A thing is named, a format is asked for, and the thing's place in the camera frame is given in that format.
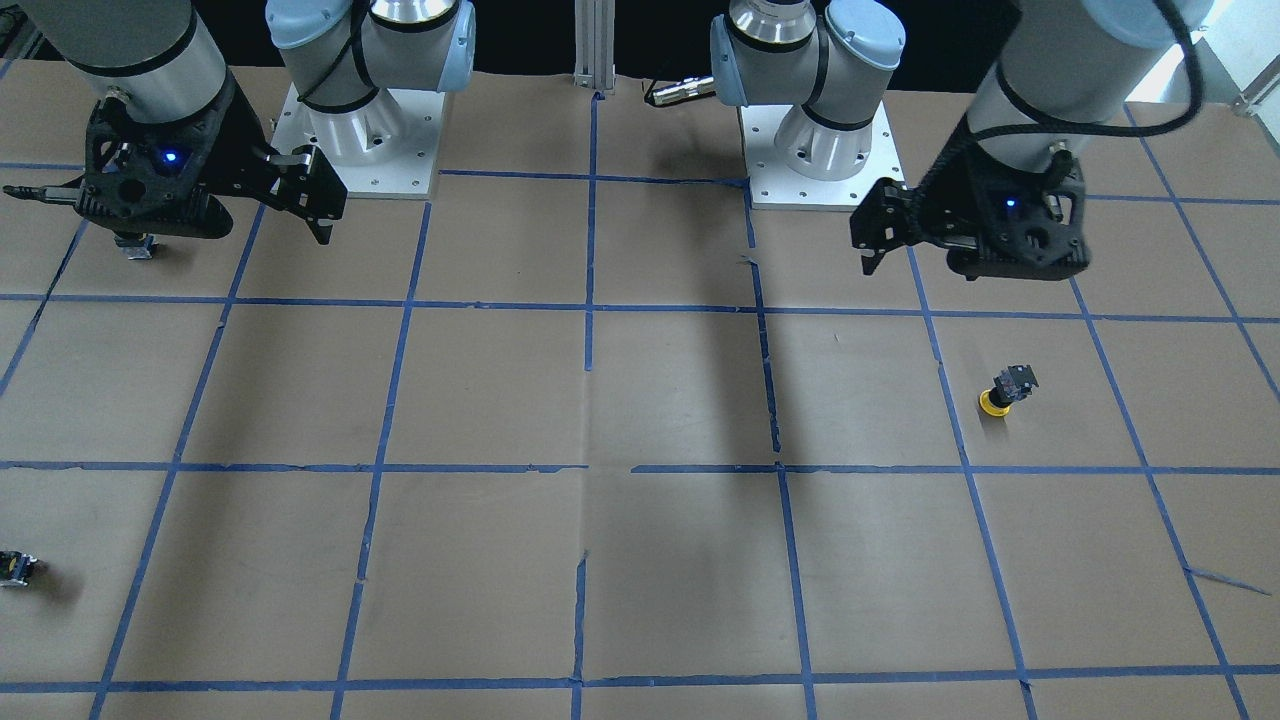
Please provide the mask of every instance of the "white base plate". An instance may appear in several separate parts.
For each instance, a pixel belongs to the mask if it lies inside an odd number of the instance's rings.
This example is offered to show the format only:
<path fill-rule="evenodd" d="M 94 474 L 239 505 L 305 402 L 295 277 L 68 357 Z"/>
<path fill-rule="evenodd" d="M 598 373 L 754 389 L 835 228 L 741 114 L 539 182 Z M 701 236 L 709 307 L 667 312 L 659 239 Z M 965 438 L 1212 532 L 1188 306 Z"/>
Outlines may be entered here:
<path fill-rule="evenodd" d="M 755 105 L 740 109 L 742 152 L 751 178 L 751 205 L 762 210 L 852 210 L 881 178 L 902 179 L 902 163 L 888 128 L 884 104 L 872 120 L 874 140 L 863 169 L 845 181 L 817 181 L 787 167 L 773 146 L 773 136 L 790 105 Z"/>
<path fill-rule="evenodd" d="M 406 136 L 399 138 L 399 151 L 374 165 L 339 165 L 333 158 L 329 161 L 347 186 L 347 197 L 428 200 L 435 179 L 447 94 L 425 90 L 392 90 L 390 94 L 404 113 L 407 128 Z M 280 152 L 311 143 L 300 109 L 298 90 L 291 85 L 271 136 L 271 145 Z"/>

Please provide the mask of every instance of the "blue plastic cover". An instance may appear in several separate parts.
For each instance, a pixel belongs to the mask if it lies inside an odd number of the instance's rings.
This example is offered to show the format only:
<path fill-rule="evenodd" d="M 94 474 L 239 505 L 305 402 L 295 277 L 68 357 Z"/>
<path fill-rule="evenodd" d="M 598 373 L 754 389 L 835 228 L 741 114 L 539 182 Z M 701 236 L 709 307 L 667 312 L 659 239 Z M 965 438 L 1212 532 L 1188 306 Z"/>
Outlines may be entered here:
<path fill-rule="evenodd" d="M 320 37 L 338 24 L 351 0 L 266 0 L 266 27 L 271 44 L 292 50 Z"/>
<path fill-rule="evenodd" d="M 712 77 L 716 78 L 716 96 L 730 108 L 746 108 L 746 88 L 737 69 L 737 56 L 728 38 L 724 15 L 712 20 Z"/>
<path fill-rule="evenodd" d="M 1213 0 L 1174 0 L 1174 5 L 1187 27 L 1196 29 L 1213 8 Z M 1151 0 L 1084 0 L 1084 9 L 1107 35 L 1125 45 L 1164 50 L 1176 42 Z"/>
<path fill-rule="evenodd" d="M 827 24 L 850 53 L 882 70 L 897 68 L 902 59 L 902 20 L 876 0 L 831 0 Z"/>
<path fill-rule="evenodd" d="M 470 0 L 462 0 L 458 17 L 453 20 L 453 41 L 444 56 L 440 70 L 439 92 L 458 92 L 471 82 L 471 68 L 476 59 L 476 10 Z"/>

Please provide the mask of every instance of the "yellow ring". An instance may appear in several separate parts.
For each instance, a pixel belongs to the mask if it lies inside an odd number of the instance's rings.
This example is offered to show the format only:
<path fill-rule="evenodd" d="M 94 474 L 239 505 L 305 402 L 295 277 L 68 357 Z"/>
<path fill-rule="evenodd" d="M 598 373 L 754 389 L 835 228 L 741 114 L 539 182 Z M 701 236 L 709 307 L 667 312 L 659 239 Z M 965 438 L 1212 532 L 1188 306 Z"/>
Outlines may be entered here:
<path fill-rule="evenodd" d="M 1004 418 L 1005 415 L 1009 415 L 1009 410 L 1012 407 L 1012 405 L 1010 405 L 1009 407 L 996 407 L 995 405 L 992 405 L 989 395 L 991 395 L 989 389 L 982 391 L 982 395 L 978 396 L 978 407 L 982 407 L 982 411 L 991 415 L 992 418 Z"/>

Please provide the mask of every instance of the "small motor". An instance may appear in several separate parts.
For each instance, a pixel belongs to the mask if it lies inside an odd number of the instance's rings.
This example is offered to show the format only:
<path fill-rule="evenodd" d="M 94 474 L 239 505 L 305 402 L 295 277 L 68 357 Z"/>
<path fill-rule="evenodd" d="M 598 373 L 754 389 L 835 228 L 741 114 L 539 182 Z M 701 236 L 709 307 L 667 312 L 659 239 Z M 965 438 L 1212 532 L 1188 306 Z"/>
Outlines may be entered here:
<path fill-rule="evenodd" d="M 1025 400 L 1033 387 L 1039 387 L 1030 365 L 1010 365 L 996 375 L 991 389 L 978 396 L 978 407 L 992 418 L 1009 415 L 1009 409 L 1019 400 Z"/>
<path fill-rule="evenodd" d="M 0 588 L 24 588 L 40 560 L 14 550 L 0 550 Z"/>

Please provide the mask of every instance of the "black cable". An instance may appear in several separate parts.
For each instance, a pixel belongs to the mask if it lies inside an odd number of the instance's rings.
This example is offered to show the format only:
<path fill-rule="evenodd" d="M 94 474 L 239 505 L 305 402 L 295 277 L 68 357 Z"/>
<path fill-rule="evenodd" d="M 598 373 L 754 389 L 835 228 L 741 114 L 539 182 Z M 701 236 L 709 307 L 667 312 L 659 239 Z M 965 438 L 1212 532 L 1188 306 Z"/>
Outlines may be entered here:
<path fill-rule="evenodd" d="M 915 192 L 911 196 L 910 211 L 906 214 L 906 222 L 911 234 L 922 240 L 925 237 L 924 229 L 920 227 L 920 209 L 924 206 L 924 199 L 928 196 L 929 186 L 933 184 L 938 174 L 942 173 L 942 169 L 946 168 L 955 158 L 979 142 L 1010 135 L 1039 133 L 1139 138 L 1165 135 L 1190 123 L 1204 105 L 1204 77 L 1201 69 L 1199 56 L 1196 54 L 1196 47 L 1192 44 L 1190 29 L 1187 28 L 1187 22 L 1178 12 L 1178 8 L 1174 6 L 1172 0 L 1152 0 L 1152 3 L 1155 3 L 1156 9 L 1160 10 L 1160 14 L 1165 18 L 1165 23 L 1169 24 L 1169 29 L 1172 31 L 1174 38 L 1178 41 L 1179 47 L 1183 49 L 1183 55 L 1187 59 L 1187 81 L 1190 85 L 1190 104 L 1181 115 L 1160 124 L 1142 127 L 1114 127 L 1098 123 L 1073 123 L 1068 120 L 1059 120 L 1053 123 L 997 126 L 970 133 L 948 147 L 945 147 L 942 152 L 938 154 L 938 158 L 933 160 L 933 165 L 929 167 L 929 170 L 924 173 L 923 178 L 920 178 L 920 183 L 915 187 Z"/>
<path fill-rule="evenodd" d="M 315 91 L 320 90 L 320 86 L 324 85 L 333 76 L 334 70 L 338 69 L 338 65 L 340 65 L 342 61 L 347 58 L 347 53 L 351 51 L 351 47 L 356 44 L 356 38 L 360 37 L 360 32 L 365 26 L 365 17 L 369 15 L 369 8 L 372 5 L 372 1 L 374 0 L 357 0 L 356 4 L 352 5 L 351 33 L 347 36 L 347 41 L 342 44 L 342 49 L 338 50 L 338 55 L 334 56 L 333 61 L 329 63 L 329 67 L 325 68 L 324 73 L 320 76 L 320 79 L 311 83 L 311 87 L 308 87 L 306 92 L 298 94 L 298 102 L 306 102 L 307 100 L 310 100 L 311 95 L 315 94 Z"/>

